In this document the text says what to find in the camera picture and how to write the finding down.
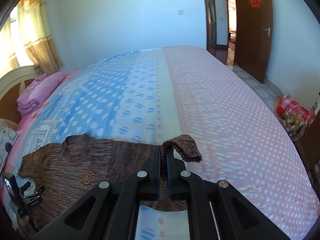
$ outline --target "white headboard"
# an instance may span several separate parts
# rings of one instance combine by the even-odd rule
[[[37,76],[32,65],[15,68],[0,78],[0,118],[20,122],[16,100]]]

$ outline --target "door handle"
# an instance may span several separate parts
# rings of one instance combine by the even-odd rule
[[[268,27],[267,29],[263,29],[264,31],[268,32],[267,35],[268,37],[270,37],[270,34],[271,34],[271,28]]]

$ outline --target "polka dot bed sheet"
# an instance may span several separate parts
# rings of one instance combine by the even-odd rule
[[[189,134],[203,161],[186,163],[187,169],[209,181],[229,181],[291,239],[303,239],[319,215],[299,155],[276,117],[202,48],[133,51],[67,74],[24,126],[6,171],[22,185],[30,180],[17,176],[24,155],[84,133],[158,145]],[[6,188],[2,200],[15,224]],[[136,239],[173,239],[186,219],[186,212],[141,206]],[[174,220],[181,222],[175,230]]]

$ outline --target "metal screw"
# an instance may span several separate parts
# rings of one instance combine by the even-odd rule
[[[144,178],[145,176],[147,176],[147,172],[146,171],[139,171],[137,173],[137,176],[140,177],[140,178]]]
[[[109,182],[102,181],[99,183],[99,188],[107,188],[107,187],[109,187]]]
[[[182,177],[189,177],[191,175],[190,171],[181,171],[180,174]]]
[[[229,183],[225,180],[220,180],[218,184],[220,187],[224,187],[224,188],[229,186]]]

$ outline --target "curtain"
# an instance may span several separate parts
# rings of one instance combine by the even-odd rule
[[[52,74],[62,67],[49,25],[45,0],[20,0],[18,26],[24,48],[38,74]]]
[[[0,78],[10,70],[13,70],[17,67],[19,67],[19,62],[11,41],[9,18],[0,31]]]

